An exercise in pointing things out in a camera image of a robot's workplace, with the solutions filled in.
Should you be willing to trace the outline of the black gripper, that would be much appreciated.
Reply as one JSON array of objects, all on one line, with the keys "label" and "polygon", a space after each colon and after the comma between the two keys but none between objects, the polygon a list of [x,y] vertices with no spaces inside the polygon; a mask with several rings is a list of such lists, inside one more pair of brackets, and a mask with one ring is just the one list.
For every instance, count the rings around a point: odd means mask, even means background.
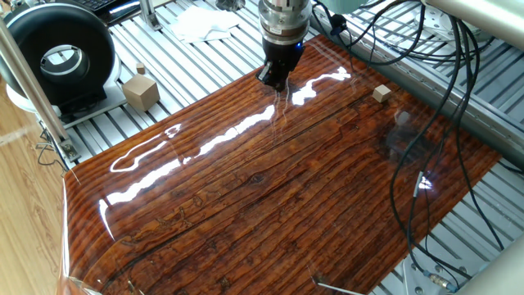
[{"label": "black gripper", "polygon": [[281,45],[266,39],[262,45],[265,61],[255,77],[262,84],[268,84],[277,92],[282,92],[286,88],[287,77],[296,68],[305,46],[302,41]]}]

